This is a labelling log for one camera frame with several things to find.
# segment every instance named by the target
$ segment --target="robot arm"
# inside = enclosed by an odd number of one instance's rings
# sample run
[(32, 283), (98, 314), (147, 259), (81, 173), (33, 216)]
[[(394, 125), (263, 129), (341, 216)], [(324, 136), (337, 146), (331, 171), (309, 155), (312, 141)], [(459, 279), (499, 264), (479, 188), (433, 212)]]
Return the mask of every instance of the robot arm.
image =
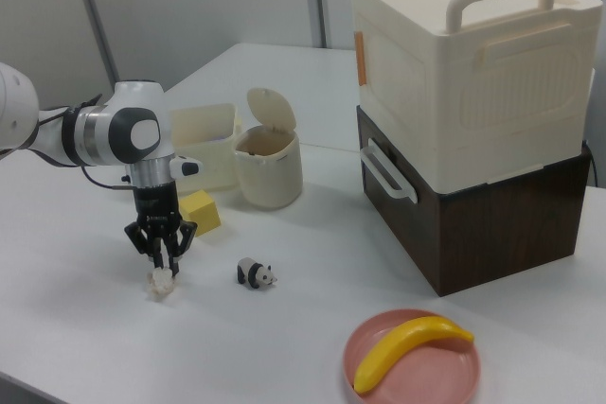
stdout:
[(60, 167), (125, 166), (137, 211), (125, 231), (139, 253), (174, 276), (197, 227), (179, 214), (175, 179), (200, 172), (202, 165), (174, 156), (160, 84), (119, 82), (107, 103), (97, 101), (40, 112), (31, 81), (0, 63), (0, 149), (30, 149)]

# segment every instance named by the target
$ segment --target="grey box handle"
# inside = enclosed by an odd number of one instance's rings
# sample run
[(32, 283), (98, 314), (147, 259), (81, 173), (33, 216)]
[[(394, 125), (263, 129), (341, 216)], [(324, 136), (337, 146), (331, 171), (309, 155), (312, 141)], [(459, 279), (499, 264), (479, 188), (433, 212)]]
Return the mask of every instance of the grey box handle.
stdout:
[[(370, 157), (374, 158), (381, 164), (383, 169), (394, 179), (400, 189), (396, 189), (389, 184), (379, 169), (372, 162)], [(360, 150), (360, 158), (366, 165), (370, 173), (377, 179), (377, 182), (383, 187), (385, 193), (392, 199), (404, 199), (409, 198), (413, 203), (417, 203), (417, 191), (415, 188), (406, 180), (406, 177), (401, 175), (398, 169), (393, 165), (389, 158), (385, 156), (379, 146), (372, 139), (368, 139), (368, 147), (364, 147)]]

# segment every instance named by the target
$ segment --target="dark brown box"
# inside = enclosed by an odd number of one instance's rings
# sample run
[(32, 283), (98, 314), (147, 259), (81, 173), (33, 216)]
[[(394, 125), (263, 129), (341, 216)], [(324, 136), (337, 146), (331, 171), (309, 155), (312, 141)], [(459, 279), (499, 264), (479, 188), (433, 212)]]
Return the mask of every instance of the dark brown box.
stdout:
[(364, 191), (439, 296), (574, 253), (591, 161), (586, 147), (538, 171), (437, 194), (359, 106), (357, 114), (360, 147), (372, 138), (419, 201), (390, 198), (362, 164)]

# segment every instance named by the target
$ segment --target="pink bowl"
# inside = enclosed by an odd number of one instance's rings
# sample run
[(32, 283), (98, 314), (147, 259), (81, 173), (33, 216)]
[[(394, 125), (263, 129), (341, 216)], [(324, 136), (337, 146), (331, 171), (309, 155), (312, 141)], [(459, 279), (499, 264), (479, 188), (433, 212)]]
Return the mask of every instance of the pink bowl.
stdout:
[(350, 397), (364, 404), (469, 402), (480, 379), (480, 359), (473, 344), (457, 339), (422, 344), (404, 355), (374, 390), (364, 395), (353, 390), (358, 365), (380, 338), (411, 319), (437, 315), (420, 309), (396, 309), (358, 326), (343, 354), (343, 372)]

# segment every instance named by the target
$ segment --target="toy banana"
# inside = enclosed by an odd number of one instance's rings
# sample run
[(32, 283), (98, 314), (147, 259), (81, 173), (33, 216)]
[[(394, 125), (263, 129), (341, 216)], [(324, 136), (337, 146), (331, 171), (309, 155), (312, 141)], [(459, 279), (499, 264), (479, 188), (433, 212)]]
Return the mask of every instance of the toy banana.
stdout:
[(358, 394), (369, 392), (408, 351), (420, 344), (445, 338), (473, 342), (472, 333), (444, 317), (419, 317), (396, 326), (366, 354), (356, 370), (353, 389)]

